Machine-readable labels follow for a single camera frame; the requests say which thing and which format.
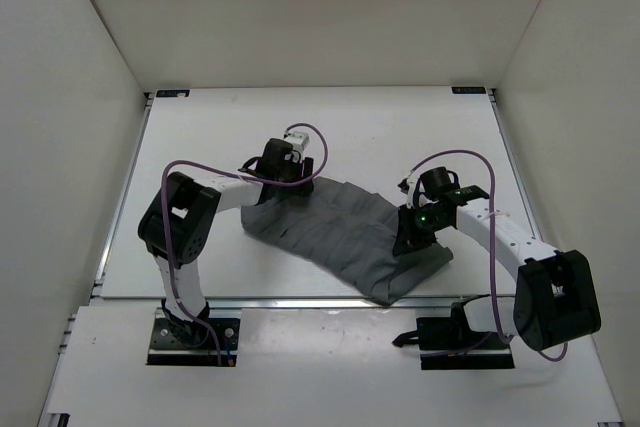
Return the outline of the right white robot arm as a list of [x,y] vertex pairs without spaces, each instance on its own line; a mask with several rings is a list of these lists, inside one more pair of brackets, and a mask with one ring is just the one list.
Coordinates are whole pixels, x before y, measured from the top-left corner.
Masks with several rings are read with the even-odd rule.
[[407,199],[398,209],[394,255],[432,247],[437,232],[452,227],[482,246],[515,282],[511,296],[478,295],[454,303],[448,323],[453,343],[467,348],[486,333],[501,333],[542,352],[600,330],[591,269],[582,253],[532,237],[491,208],[489,193],[460,186],[456,173],[444,167],[406,178],[399,188]]

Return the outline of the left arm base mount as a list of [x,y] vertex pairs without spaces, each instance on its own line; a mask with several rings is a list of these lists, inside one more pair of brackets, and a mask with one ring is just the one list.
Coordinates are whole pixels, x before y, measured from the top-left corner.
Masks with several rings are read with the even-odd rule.
[[215,331],[197,324],[195,331],[178,327],[158,308],[147,349],[146,364],[150,366],[192,366],[231,368],[237,365],[241,315],[239,311],[216,311],[207,319]]

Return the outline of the grey pleated skirt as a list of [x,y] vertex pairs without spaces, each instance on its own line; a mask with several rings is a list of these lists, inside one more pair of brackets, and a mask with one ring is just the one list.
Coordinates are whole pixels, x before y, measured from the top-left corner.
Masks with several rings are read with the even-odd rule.
[[378,193],[318,177],[308,197],[283,196],[241,209],[253,238],[313,262],[380,305],[389,306],[454,259],[438,243],[395,256],[398,208]]

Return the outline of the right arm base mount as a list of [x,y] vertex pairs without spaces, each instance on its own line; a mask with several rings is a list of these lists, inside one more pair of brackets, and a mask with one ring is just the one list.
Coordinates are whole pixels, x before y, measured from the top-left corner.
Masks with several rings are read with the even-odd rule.
[[417,346],[423,371],[511,370],[511,348],[495,332],[475,332],[463,313],[466,301],[454,302],[448,314],[419,314],[414,330],[399,334],[396,348]]

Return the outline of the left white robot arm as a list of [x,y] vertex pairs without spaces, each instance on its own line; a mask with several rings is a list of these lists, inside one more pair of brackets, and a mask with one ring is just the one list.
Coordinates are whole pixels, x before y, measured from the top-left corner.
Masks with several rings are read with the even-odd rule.
[[314,160],[305,155],[308,144],[309,135],[299,131],[272,138],[237,175],[196,180],[165,169],[160,190],[139,223],[138,237],[159,268],[165,290],[161,308],[170,331],[187,348],[221,352],[197,267],[215,216],[278,196],[310,195]]

